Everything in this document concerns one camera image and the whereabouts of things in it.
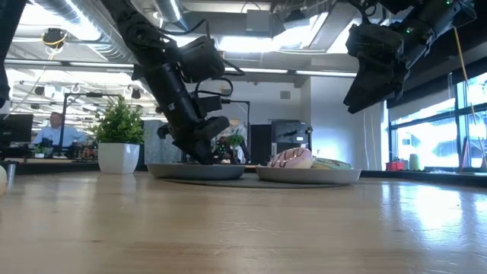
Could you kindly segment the small leafy green plant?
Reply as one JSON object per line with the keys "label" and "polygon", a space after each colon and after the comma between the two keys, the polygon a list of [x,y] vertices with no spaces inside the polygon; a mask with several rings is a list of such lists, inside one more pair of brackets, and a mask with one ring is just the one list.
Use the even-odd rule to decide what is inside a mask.
{"label": "small leafy green plant", "polygon": [[232,148],[232,149],[235,149],[239,146],[241,146],[241,143],[242,142],[245,142],[245,138],[238,134],[238,133],[235,133],[235,134],[232,134],[232,135],[229,135],[227,138],[226,138],[226,141],[227,141],[227,144]]}

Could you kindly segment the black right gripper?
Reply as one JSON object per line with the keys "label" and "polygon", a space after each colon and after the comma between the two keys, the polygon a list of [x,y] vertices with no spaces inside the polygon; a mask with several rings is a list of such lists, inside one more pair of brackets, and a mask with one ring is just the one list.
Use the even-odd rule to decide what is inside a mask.
{"label": "black right gripper", "polygon": [[409,70],[395,59],[363,55],[363,70],[358,71],[343,103],[350,113],[357,113],[384,100],[401,98],[408,77]]}

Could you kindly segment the green iced donut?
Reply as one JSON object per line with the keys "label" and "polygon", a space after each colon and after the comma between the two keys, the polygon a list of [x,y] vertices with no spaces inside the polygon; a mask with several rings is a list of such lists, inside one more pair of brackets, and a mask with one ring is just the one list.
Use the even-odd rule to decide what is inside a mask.
{"label": "green iced donut", "polygon": [[314,158],[313,169],[321,170],[352,170],[353,167],[345,162],[328,158]]}

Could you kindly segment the black computer monitor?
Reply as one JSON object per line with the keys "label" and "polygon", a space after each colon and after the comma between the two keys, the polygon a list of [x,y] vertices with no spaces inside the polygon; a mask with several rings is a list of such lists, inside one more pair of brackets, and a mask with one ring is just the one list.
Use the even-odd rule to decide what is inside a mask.
{"label": "black computer monitor", "polygon": [[33,114],[0,114],[0,145],[31,142]]}

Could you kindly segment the large corrugated air duct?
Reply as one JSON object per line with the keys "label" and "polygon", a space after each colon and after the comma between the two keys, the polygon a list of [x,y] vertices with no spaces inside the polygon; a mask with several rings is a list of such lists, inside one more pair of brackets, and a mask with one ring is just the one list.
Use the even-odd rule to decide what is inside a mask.
{"label": "large corrugated air duct", "polygon": [[133,63],[118,30],[108,18],[100,0],[32,0],[49,14],[62,20],[62,27],[81,45],[92,48],[109,62]]}

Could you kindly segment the round grey placemat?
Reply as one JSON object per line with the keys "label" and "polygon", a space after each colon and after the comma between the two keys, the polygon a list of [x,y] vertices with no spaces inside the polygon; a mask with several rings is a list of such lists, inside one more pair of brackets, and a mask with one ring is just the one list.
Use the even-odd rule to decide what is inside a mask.
{"label": "round grey placemat", "polygon": [[279,183],[261,180],[256,174],[244,174],[235,180],[181,180],[164,179],[171,183],[183,183],[200,186],[220,186],[233,188],[252,188],[252,189],[319,189],[347,186],[347,183]]}

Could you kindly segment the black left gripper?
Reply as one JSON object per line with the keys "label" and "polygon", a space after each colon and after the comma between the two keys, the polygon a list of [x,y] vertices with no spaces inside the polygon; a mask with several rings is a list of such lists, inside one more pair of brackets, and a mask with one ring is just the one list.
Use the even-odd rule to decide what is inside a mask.
{"label": "black left gripper", "polygon": [[146,81],[169,123],[173,144],[200,164],[213,164],[210,139],[228,128],[225,116],[208,118],[196,108],[196,92],[188,92],[179,72],[168,64],[147,70]]}

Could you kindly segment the black upright panel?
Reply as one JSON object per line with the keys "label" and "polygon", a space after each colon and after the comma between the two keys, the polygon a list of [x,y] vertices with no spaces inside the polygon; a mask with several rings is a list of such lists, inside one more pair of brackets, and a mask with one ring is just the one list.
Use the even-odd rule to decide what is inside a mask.
{"label": "black upright panel", "polygon": [[250,160],[251,164],[264,164],[272,153],[272,126],[270,124],[252,125],[250,127]]}

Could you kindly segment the grey round plate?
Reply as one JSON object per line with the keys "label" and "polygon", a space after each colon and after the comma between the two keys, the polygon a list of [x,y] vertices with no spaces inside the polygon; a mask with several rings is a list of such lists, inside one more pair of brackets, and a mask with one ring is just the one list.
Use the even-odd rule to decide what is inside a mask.
{"label": "grey round plate", "polygon": [[235,180],[245,171],[244,165],[233,164],[147,164],[156,178],[177,180]]}
{"label": "grey round plate", "polygon": [[256,173],[261,180],[278,183],[296,184],[347,184],[356,182],[361,170],[324,170],[315,168],[277,168],[256,167]]}

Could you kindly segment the person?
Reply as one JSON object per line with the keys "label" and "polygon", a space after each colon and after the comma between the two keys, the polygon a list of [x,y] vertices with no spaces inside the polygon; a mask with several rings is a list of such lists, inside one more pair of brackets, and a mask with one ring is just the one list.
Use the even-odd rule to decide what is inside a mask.
{"label": "person", "polygon": [[228,136],[221,136],[215,143],[213,151],[213,158],[215,163],[220,164],[247,164],[250,155],[247,150],[246,142],[242,142],[241,146],[232,149],[226,141]]}
{"label": "person", "polygon": [[78,131],[74,127],[63,126],[64,116],[61,113],[53,112],[50,114],[49,121],[50,125],[43,127],[40,132],[37,133],[32,144],[38,145],[44,139],[53,142],[53,145],[61,145],[63,148],[70,147],[74,144],[81,145],[87,141],[87,136]]}

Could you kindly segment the round silver air duct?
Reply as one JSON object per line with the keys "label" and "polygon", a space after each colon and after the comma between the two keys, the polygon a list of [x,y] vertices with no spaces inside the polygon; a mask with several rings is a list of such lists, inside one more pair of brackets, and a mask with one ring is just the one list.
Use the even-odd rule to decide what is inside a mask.
{"label": "round silver air duct", "polygon": [[181,0],[154,0],[154,6],[164,22],[171,23],[181,30],[189,29],[183,18]]}

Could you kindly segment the long ceiling light strip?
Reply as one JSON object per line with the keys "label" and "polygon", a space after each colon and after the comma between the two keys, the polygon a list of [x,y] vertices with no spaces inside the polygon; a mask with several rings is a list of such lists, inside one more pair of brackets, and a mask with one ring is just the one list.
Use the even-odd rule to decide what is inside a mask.
{"label": "long ceiling light strip", "polygon": [[[42,59],[6,59],[5,66],[9,68],[32,68],[32,69],[53,69],[53,68],[74,68],[74,69],[104,69],[108,71],[132,71],[134,65],[112,62],[73,62],[73,61],[52,61]],[[316,77],[340,77],[354,78],[354,72],[333,72],[333,71],[310,71],[310,70],[290,70],[275,68],[242,68],[243,72],[253,74],[272,74],[272,75],[300,75]]]}

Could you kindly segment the black window frame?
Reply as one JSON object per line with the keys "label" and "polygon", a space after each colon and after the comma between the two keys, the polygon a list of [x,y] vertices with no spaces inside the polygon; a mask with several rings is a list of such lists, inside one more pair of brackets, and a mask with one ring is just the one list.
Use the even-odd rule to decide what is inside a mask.
{"label": "black window frame", "polygon": [[388,110],[388,161],[417,154],[420,170],[487,172],[487,72],[442,78],[433,93]]}

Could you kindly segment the grey partition panel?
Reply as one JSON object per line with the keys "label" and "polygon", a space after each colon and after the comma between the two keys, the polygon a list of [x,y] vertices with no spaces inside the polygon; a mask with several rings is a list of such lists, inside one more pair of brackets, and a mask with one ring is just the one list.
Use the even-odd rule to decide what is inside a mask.
{"label": "grey partition panel", "polygon": [[173,145],[172,136],[166,135],[164,139],[161,139],[157,134],[158,129],[163,125],[165,122],[160,120],[144,121],[144,162],[146,164],[168,164],[180,160],[181,153]]}

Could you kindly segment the chocolate-drizzled iced donut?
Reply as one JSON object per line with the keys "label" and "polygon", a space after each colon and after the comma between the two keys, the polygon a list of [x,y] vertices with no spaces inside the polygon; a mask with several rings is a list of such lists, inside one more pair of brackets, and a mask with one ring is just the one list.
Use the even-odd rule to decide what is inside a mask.
{"label": "chocolate-drizzled iced donut", "polygon": [[313,166],[312,152],[307,148],[290,148],[274,156],[268,167],[309,169]]}

